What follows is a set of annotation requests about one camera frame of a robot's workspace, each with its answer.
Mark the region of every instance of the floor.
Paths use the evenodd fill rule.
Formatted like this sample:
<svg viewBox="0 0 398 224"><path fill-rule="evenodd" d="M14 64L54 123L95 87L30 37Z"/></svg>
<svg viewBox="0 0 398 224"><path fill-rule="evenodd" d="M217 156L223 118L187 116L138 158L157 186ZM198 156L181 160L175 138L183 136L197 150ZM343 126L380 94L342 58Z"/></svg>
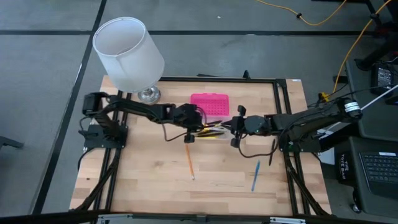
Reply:
<svg viewBox="0 0 398 224"><path fill-rule="evenodd" d="M381 5L380 1L373 2L376 8ZM101 3L105 6L103 15L98 14ZM285 0L283 5L301 12L308 21L318 22L338 3ZM105 74L91 50L90 33L121 16L140 19L148 30L175 31L173 35L152 36L166 61L165 76L204 73L241 77L249 70L253 78L299 78L308 104L317 100L318 92L332 91L332 76L356 36L291 35L289 31L359 31L369 20L366 6L352 3L322 26L310 27L287 11L255 0L3 0L0 135L25 146L23 150L1 149L0 216L32 211L49 155L57 144L62 146L60 157L43 212L68 210L83 145L77 133L82 99L84 94L98 91ZM390 19L387 11L382 12L381 19ZM287 35L183 35L178 33L181 30L286 31ZM380 43L382 40L364 37L351 58L363 57ZM77 95L74 91L69 101L73 89L79 91ZM65 110L72 113L61 123ZM65 137L64 141L54 142L57 136ZM398 223L391 218L355 214L348 206L350 189L328 177L326 187L332 211L338 217Z"/></svg>

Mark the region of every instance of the marker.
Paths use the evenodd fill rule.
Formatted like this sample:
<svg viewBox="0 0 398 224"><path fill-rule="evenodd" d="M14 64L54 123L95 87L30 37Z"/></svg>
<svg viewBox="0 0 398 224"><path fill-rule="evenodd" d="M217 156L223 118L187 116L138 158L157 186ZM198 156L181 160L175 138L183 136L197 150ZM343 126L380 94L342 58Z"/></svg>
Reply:
<svg viewBox="0 0 398 224"><path fill-rule="evenodd" d="M257 161L257 166L256 166L256 171L254 173L254 180L253 184L251 186L251 191L254 191L254 186L256 186L256 180L257 180L257 175L259 174L259 169L260 169L260 160Z"/></svg>

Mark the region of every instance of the pink container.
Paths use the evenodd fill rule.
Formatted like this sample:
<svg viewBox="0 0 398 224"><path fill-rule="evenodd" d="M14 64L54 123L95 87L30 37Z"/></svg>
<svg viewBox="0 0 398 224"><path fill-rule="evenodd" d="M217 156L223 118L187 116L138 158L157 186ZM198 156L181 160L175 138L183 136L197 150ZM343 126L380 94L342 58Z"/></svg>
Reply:
<svg viewBox="0 0 398 224"><path fill-rule="evenodd" d="M202 108L207 116L229 116L229 98L225 94L194 93L191 104Z"/></svg>

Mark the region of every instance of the laptop keyboard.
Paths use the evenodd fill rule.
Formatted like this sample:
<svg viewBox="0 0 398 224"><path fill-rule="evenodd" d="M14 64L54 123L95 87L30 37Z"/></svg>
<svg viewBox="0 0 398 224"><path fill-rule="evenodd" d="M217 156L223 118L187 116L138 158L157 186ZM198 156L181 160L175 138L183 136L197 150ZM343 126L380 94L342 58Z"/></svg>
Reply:
<svg viewBox="0 0 398 224"><path fill-rule="evenodd" d="M398 157L361 153L368 181L398 184Z"/></svg>

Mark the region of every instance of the yellow cable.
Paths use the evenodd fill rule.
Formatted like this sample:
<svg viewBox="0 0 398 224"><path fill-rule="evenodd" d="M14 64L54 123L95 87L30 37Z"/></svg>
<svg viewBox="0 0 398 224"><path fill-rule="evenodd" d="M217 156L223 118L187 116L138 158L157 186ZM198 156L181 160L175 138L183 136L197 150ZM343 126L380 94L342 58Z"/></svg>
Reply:
<svg viewBox="0 0 398 224"><path fill-rule="evenodd" d="M379 14L379 12L387 5L391 2L392 0L388 0L386 1L386 3L384 3L379 10L376 11L376 15ZM372 23L373 19L371 19L366 26L363 28L362 32L360 33L360 35L358 36L358 38L355 40L353 46L349 49L348 53L346 54L346 57L343 60L343 63L341 63L340 66L340 70L338 71L337 77L336 77L336 82L335 82L335 87L333 88L333 93L336 91L337 88L337 83L338 83L338 79L340 77L341 71L343 70L344 64L346 63L351 51L354 49L355 45L359 42L359 40L361 39L363 33L365 32L365 30L370 26L370 24Z"/></svg>
<svg viewBox="0 0 398 224"><path fill-rule="evenodd" d="M278 5L271 4L271 3L268 3L268 2L264 2L264 1L261 1L261 0L256 0L256 1L257 1L257 2L261 2L261 3L263 3L263 4L266 4L266 5L268 5L268 6L278 7L278 8L280 8L280 9L285 9L285 10L288 10L288 11L294 13L296 16L298 15L298 13L295 12L295 11L294 11L293 9L291 9L291 8L284 7L284 6L278 6ZM317 24L312 24L312 23L310 23L310 22L307 22L302 16L300 16L300 19L303 20L306 24L308 24L308 25L310 25L310 26L319 26L319 25L325 23L326 21L328 21L330 18L332 18L332 17L336 14L336 12L338 12L338 11L341 9L341 7L344 5L344 3L345 3L346 1L347 1L347 0L344 0L343 3L341 3L340 6L339 6L332 14L330 14L329 17L327 17L324 21L321 21L321 22L319 22L319 23L317 23Z"/></svg>

